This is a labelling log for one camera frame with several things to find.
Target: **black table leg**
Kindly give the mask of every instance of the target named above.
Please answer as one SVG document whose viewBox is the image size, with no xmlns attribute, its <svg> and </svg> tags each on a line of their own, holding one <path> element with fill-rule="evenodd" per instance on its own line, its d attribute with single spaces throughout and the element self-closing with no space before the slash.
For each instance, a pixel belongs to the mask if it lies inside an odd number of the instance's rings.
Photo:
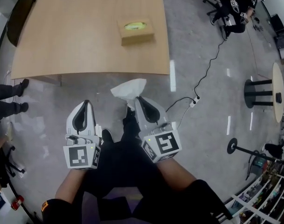
<svg viewBox="0 0 284 224">
<path fill-rule="evenodd" d="M 244 96 L 268 96 L 272 95 L 272 91 L 261 91 L 261 92 L 246 92 Z"/>
<path fill-rule="evenodd" d="M 272 80 L 252 81 L 247 85 L 260 85 L 260 84 L 271 84 Z"/>
<path fill-rule="evenodd" d="M 253 102 L 253 105 L 273 106 L 273 102 Z"/>
</svg>

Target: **red object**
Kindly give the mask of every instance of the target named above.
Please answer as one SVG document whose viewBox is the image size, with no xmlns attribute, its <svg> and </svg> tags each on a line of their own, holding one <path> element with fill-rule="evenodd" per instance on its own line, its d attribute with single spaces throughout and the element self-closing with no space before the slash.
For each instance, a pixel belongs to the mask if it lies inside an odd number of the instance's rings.
<svg viewBox="0 0 284 224">
<path fill-rule="evenodd" d="M 13 210 L 18 210 L 18 208 L 24 202 L 24 200 L 25 199 L 21 195 L 17 196 L 16 200 L 11 204 L 11 208 Z"/>
</svg>

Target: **black cable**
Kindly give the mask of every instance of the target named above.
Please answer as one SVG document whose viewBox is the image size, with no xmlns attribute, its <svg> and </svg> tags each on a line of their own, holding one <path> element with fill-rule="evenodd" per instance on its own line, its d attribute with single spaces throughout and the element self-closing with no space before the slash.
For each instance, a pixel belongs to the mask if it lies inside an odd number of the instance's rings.
<svg viewBox="0 0 284 224">
<path fill-rule="evenodd" d="M 203 77 L 201 78 L 201 80 L 199 80 L 198 84 L 197 84 L 196 87 L 194 88 L 194 92 L 195 92 L 195 94 L 196 94 L 196 96 L 197 96 L 198 99 L 200 98 L 200 96 L 198 96 L 198 94 L 197 94 L 197 92 L 196 92 L 196 88 L 199 86 L 199 84 L 200 84 L 200 82 L 202 81 L 202 79 L 204 79 L 204 78 L 207 76 L 207 73 L 208 73 L 208 71 L 209 71 L 209 69 L 210 69 L 210 66 L 211 66 L 211 61 L 217 59 L 218 54 L 219 54 L 219 52 L 220 52 L 220 46 L 221 46 L 225 41 L 226 41 L 226 40 L 224 39 L 224 40 L 222 41 L 222 43 L 218 45 L 218 51 L 217 51 L 216 57 L 213 58 L 213 59 L 211 59 L 211 60 L 209 61 L 209 67 L 208 67 L 208 69 L 206 70 L 205 76 L 203 76 Z"/>
<path fill-rule="evenodd" d="M 185 99 L 185 98 L 191 99 L 191 100 L 194 102 L 194 104 L 196 103 L 195 100 L 192 99 L 192 98 L 190 98 L 190 97 L 183 97 L 183 98 L 181 98 L 181 99 L 176 100 L 176 101 L 174 102 L 174 104 L 172 104 L 172 105 L 166 110 L 166 112 L 168 112 L 169 109 L 171 109 L 178 101 L 181 101 L 181 100 L 183 100 L 183 99 Z"/>
</svg>

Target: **round black base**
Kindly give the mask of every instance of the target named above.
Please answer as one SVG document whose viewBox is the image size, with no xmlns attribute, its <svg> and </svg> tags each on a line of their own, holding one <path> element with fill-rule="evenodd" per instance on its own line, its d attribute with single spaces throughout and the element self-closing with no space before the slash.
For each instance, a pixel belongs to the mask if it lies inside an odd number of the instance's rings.
<svg viewBox="0 0 284 224">
<path fill-rule="evenodd" d="M 254 85 L 249 85 L 249 83 L 251 83 L 251 80 L 247 80 L 244 84 L 244 93 L 247 92 L 256 92 L 255 86 Z M 253 108 L 253 102 L 256 101 L 256 97 L 255 96 L 244 96 L 244 101 L 245 104 L 248 108 Z"/>
<path fill-rule="evenodd" d="M 228 147 L 227 147 L 227 153 L 232 154 L 236 150 L 237 147 L 237 139 L 233 138 L 230 140 Z"/>
</svg>

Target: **gray floor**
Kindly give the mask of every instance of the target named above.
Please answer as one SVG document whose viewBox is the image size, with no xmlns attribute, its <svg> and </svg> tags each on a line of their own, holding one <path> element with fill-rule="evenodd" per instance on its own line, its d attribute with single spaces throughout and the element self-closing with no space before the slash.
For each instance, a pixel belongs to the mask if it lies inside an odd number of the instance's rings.
<svg viewBox="0 0 284 224">
<path fill-rule="evenodd" d="M 29 102 L 29 111 L 3 119 L 0 135 L 7 122 L 12 121 L 14 140 L 11 144 L 16 146 L 13 158 L 27 171 L 12 182 L 25 198 L 30 212 L 40 214 L 42 203 L 54 197 L 68 172 L 62 149 L 65 122 L 77 104 L 89 99 L 97 123 L 109 128 L 118 140 L 122 135 L 125 103 L 110 93 L 116 85 L 134 78 L 146 78 L 142 95 L 165 108 L 181 97 L 195 96 L 193 88 L 205 74 L 209 60 L 215 57 L 222 38 L 218 27 L 213 27 L 206 15 L 212 10 L 211 6 L 203 4 L 202 0 L 164 0 L 164 3 L 170 58 L 175 61 L 176 68 L 176 92 L 170 92 L 169 76 L 74 74 L 63 76 L 62 87 L 31 80 L 24 96 L 16 98 L 20 103 Z M 272 109 L 248 109 L 244 102 L 244 82 L 251 77 L 254 81 L 271 78 L 272 64 L 279 61 L 271 35 L 264 34 L 270 47 L 251 24 L 247 29 L 243 34 L 232 34 L 221 46 L 208 77 L 197 89 L 201 100 L 186 114 L 179 129 L 183 151 L 175 159 L 197 178 L 207 181 L 222 200 L 246 185 L 249 157 L 239 152 L 228 155 L 228 141 L 236 137 L 240 146 L 254 150 L 270 140 L 276 143 L 280 130 Z M 4 80 L 11 83 L 10 75 L 6 79 L 4 76 L 11 70 L 14 51 L 5 38 L 0 51 L 0 84 Z M 169 111 L 170 120 L 180 121 L 187 107 L 187 100 L 176 104 Z"/>
</svg>

